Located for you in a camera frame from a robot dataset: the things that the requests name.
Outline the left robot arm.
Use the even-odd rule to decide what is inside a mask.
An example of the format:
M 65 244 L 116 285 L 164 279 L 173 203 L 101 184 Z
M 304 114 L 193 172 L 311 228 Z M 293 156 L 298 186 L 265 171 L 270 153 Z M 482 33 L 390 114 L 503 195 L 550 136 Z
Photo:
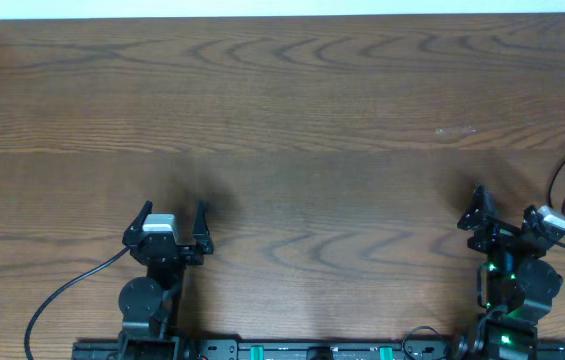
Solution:
M 201 266 L 214 253 L 206 221 L 208 205 L 196 206 L 192 244 L 178 242 L 172 214 L 155 214 L 148 201 L 124 231 L 122 243 L 146 267 L 146 274 L 130 280 L 120 291 L 123 315 L 117 357 L 122 360 L 199 357 L 199 346 L 178 327 L 180 301 L 187 268 Z

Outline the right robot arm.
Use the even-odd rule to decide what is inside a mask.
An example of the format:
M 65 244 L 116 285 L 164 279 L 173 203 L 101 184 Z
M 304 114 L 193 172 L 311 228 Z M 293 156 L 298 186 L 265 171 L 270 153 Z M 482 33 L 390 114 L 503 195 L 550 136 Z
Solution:
M 486 255 L 477 269 L 477 323 L 454 340 L 452 359 L 565 359 L 565 343 L 538 338 L 537 325 L 550 313 L 563 277 L 543 261 L 565 235 L 565 217 L 544 205 L 527 207 L 522 225 L 496 215 L 491 194 L 476 187 L 457 223 L 473 236 L 467 246 Z

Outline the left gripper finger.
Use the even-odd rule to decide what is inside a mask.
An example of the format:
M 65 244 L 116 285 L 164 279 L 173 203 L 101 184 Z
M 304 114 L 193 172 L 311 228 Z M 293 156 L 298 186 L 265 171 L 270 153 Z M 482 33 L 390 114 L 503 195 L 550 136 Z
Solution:
M 206 211 L 208 205 L 199 202 L 196 207 L 192 235 L 198 245 L 211 245 L 212 238 L 206 221 Z
M 129 230 L 131 232 L 138 232 L 142 230 L 146 218 L 152 213 L 152 208 L 153 203 L 150 200 L 147 200 L 138 215 L 129 225 Z

